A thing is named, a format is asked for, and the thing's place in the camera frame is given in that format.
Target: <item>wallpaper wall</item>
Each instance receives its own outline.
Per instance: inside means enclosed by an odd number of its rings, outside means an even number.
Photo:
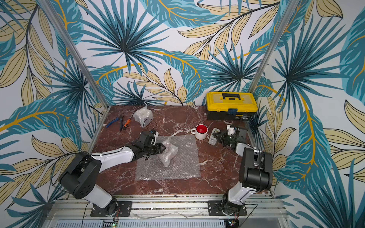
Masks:
[[[77,44],[83,1],[51,1]],[[0,1],[0,26],[0,227],[40,227],[103,110],[37,1]]]
[[[364,227],[365,2],[309,2],[265,68],[249,123],[294,227]]]

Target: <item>bubble wrap bag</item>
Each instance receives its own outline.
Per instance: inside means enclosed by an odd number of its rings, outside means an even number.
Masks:
[[[166,149],[162,154],[159,154],[158,157],[161,159],[164,166],[168,167],[171,159],[177,155],[178,148],[170,143],[170,138],[163,141],[162,145],[164,145]]]
[[[153,119],[153,114],[152,114],[151,110],[147,109],[147,105],[146,105],[143,108],[138,109],[133,114],[133,117],[137,122],[139,122],[141,124],[141,127],[145,127],[152,121],[152,120],[146,120],[146,119]]]
[[[159,155],[151,155],[146,161],[144,158],[137,160],[136,181],[187,179],[200,177],[198,150],[194,135],[159,136],[156,142],[169,142],[178,148],[177,155],[165,167]]]

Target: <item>red marble surface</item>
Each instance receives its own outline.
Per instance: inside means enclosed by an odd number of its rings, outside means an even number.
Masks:
[[[141,106],[112,106],[105,123],[120,115],[126,121]],[[149,106],[153,119],[157,122],[156,130],[160,136],[190,134],[190,129],[198,124],[208,126],[210,134],[214,127],[225,129],[231,122],[212,121],[206,118],[203,106]],[[155,126],[151,122],[145,127],[150,130]],[[99,134],[94,152],[104,152],[120,148],[138,138],[141,125],[132,118],[126,130],[119,131],[119,123],[103,128]],[[201,177],[189,179],[170,179],[155,181],[135,181],[137,161],[120,164],[100,173],[97,184],[111,194],[218,194],[224,193],[238,181],[241,157],[234,151],[208,144],[205,140],[196,140]]]

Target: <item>wire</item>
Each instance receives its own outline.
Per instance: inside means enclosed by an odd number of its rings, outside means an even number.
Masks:
[[[81,228],[82,228],[82,226],[84,225],[85,212],[86,212],[86,208],[88,207],[89,203],[90,203],[90,202],[88,202],[88,203],[86,204],[86,207],[85,207],[85,210],[84,210],[84,215],[82,216]]]
[[[83,150],[75,150],[75,151],[72,151],[72,152],[67,153],[67,154],[65,154],[65,155],[69,155],[69,154],[77,154],[76,152],[81,152],[81,151],[83,151]],[[55,169],[55,167],[56,167],[56,162],[53,164],[53,168],[52,168],[52,172],[51,172],[51,178],[50,178],[51,184],[52,184],[52,185],[53,185],[53,187],[55,187],[56,189],[58,189],[58,190],[60,190],[60,191],[62,191],[62,192],[65,192],[65,193],[69,193],[69,194],[71,194],[71,193],[70,193],[70,192],[68,192],[68,191],[65,191],[65,190],[62,190],[62,189],[60,189],[60,188],[56,187],[56,186],[54,185],[54,183],[52,182],[52,178],[53,178],[53,174],[54,174],[54,169]]]
[[[238,228],[240,228],[245,222],[246,220],[250,217],[250,215],[252,214],[252,212],[257,208],[258,204],[246,204],[246,205],[256,205],[255,208],[251,211],[251,213],[247,216],[247,218],[243,221],[243,223],[241,225],[239,225]]]

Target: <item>blue pliers handle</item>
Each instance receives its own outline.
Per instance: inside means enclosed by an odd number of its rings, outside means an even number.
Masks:
[[[113,123],[117,122],[118,120],[120,120],[120,127],[119,127],[119,130],[121,131],[122,128],[123,128],[123,117],[124,116],[120,116],[120,117],[117,117],[115,119],[113,119],[112,121],[110,121],[106,127],[109,127],[110,125],[112,125]]]

